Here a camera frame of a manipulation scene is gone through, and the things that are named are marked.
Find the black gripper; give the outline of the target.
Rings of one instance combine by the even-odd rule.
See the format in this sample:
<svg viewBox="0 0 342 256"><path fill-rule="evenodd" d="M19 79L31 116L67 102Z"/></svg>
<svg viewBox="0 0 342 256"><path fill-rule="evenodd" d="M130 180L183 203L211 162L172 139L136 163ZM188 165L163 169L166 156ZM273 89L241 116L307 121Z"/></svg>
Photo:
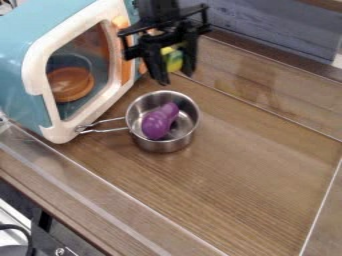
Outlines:
<svg viewBox="0 0 342 256"><path fill-rule="evenodd" d="M196 68L198 38L210 31L209 5L182 8L179 0L136 0L139 21L118 32L126 60L142 57L150 76L170 84L162 48L180 44L182 72L191 77Z"/></svg>

